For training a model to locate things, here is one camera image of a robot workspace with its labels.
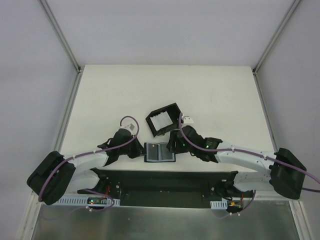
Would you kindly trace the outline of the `black leather card holder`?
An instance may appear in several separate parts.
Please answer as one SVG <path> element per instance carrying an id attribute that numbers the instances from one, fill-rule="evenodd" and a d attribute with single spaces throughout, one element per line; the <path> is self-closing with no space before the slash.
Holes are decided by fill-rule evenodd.
<path id="1" fill-rule="evenodd" d="M 160 143 L 150 143 L 150 142 L 145 142 L 144 143 L 144 149 L 145 149 L 145 155 L 144 155 L 144 162 L 145 163 L 174 163 L 176 162 L 176 154 L 174 154 L 174 161 L 172 162 L 167 162 L 167 161 L 160 161 L 160 144 L 161 143 L 166 143 L 166 142 L 160 142 Z M 155 145 L 158 145 L 158 160 L 157 161 L 147 161 L 147 144 L 155 144 Z"/>

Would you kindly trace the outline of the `black plastic card tray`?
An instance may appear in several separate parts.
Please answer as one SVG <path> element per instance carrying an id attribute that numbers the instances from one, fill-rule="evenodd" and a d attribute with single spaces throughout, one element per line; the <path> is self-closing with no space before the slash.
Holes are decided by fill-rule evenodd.
<path id="1" fill-rule="evenodd" d="M 177 103 L 151 111 L 145 118 L 153 137 L 163 136 L 178 128 L 181 110 Z"/>

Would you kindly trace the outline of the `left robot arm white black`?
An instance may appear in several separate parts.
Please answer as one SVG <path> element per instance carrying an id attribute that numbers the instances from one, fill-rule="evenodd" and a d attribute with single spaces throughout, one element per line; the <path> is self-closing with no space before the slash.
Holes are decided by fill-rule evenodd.
<path id="1" fill-rule="evenodd" d="M 26 184 L 41 202 L 52 205 L 67 192 L 89 189 L 99 195 L 106 183 L 93 171 L 115 163 L 120 156 L 130 159 L 146 153 L 138 138 L 125 128 L 120 128 L 96 149 L 65 158 L 58 151 L 50 152 L 28 177 Z"/>

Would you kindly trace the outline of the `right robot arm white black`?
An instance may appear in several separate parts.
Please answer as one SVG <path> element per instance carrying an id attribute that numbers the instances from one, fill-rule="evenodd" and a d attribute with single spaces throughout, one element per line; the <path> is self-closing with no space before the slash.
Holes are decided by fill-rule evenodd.
<path id="1" fill-rule="evenodd" d="M 301 196 L 306 167 L 286 148 L 277 152 L 243 148 L 219 138 L 202 137 L 190 125 L 172 130 L 167 148 L 175 154 L 190 153 L 204 162 L 249 169 L 249 172 L 230 172 L 216 187 L 227 196 L 234 198 L 242 192 L 271 190 L 292 200 Z"/>

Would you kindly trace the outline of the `white cards in tray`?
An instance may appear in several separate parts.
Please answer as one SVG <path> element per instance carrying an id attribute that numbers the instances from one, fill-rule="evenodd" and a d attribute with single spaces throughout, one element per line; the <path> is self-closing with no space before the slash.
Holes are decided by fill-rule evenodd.
<path id="1" fill-rule="evenodd" d="M 162 113 L 150 118 L 156 131 L 171 125 L 173 122 L 169 115 Z"/>

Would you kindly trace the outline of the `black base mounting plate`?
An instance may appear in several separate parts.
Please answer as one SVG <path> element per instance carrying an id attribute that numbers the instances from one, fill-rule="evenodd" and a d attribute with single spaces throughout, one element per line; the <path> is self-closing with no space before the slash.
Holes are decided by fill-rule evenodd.
<path id="1" fill-rule="evenodd" d="M 236 172 L 99 170 L 90 190 L 107 194 L 121 206 L 208 209 L 223 197 L 250 198 L 233 186 Z"/>

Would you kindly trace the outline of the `left aluminium frame post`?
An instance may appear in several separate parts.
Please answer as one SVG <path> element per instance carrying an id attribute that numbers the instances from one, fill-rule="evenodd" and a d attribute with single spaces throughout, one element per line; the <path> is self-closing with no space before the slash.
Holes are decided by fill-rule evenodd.
<path id="1" fill-rule="evenodd" d="M 60 42 L 60 45 L 62 46 L 64 52 L 66 53 L 68 59 L 70 60 L 70 62 L 72 63 L 75 71 L 77 73 L 79 73 L 82 69 L 81 65 L 78 63 L 78 61 L 76 60 L 76 57 L 57 21 L 57 18 L 55 17 L 55 14 L 53 12 L 53 10 L 51 9 L 49 3 L 47 0 L 38 0 L 39 5 L 41 6 L 41 8 L 43 9 L 58 41 Z"/>

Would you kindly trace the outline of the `aluminium frame post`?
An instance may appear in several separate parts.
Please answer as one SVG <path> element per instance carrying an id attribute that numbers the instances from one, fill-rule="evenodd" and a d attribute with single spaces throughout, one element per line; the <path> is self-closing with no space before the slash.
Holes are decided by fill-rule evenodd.
<path id="1" fill-rule="evenodd" d="M 55 17 L 55 14 L 53 12 L 53 10 L 51 9 L 49 3 L 47 0 L 38 0 L 39 5 L 41 6 L 41 8 L 43 9 L 58 41 L 60 42 L 60 45 L 62 46 L 64 52 L 66 53 L 68 59 L 70 60 L 70 62 L 72 63 L 75 71 L 77 73 L 79 73 L 82 69 L 81 65 L 78 63 L 78 61 L 76 60 L 76 57 L 57 21 L 57 18 Z"/>
<path id="2" fill-rule="evenodd" d="M 272 34 L 270 40 L 268 41 L 265 49 L 263 50 L 260 58 L 258 59 L 255 67 L 252 69 L 252 73 L 254 76 L 257 75 L 261 67 L 263 66 L 264 62 L 266 61 L 268 55 L 271 53 L 272 49 L 276 45 L 277 41 L 280 39 L 282 33 L 284 32 L 286 26 L 293 18 L 294 14 L 298 10 L 299 6 L 301 5 L 302 0 L 293 0 L 292 3 L 289 5 L 288 9 L 286 10 L 284 16 L 280 20 L 277 28 L 275 29 L 274 33 Z"/>

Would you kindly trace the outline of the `right aluminium frame post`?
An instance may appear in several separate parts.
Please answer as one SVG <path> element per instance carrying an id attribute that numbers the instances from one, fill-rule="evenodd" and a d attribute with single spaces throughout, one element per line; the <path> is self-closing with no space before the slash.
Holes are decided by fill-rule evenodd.
<path id="1" fill-rule="evenodd" d="M 252 73 L 254 76 L 257 75 L 261 67 L 263 66 L 264 62 L 266 61 L 268 55 L 271 53 L 272 49 L 276 45 L 277 41 L 280 39 L 282 33 L 284 32 L 286 26 L 293 18 L 294 14 L 298 10 L 299 6 L 301 5 L 302 0 L 293 0 L 292 3 L 289 5 L 288 9 L 286 10 L 284 16 L 280 20 L 277 28 L 275 29 L 274 33 L 272 34 L 270 40 L 268 41 L 265 49 L 263 50 L 260 58 L 258 59 L 255 67 L 252 69 Z"/>

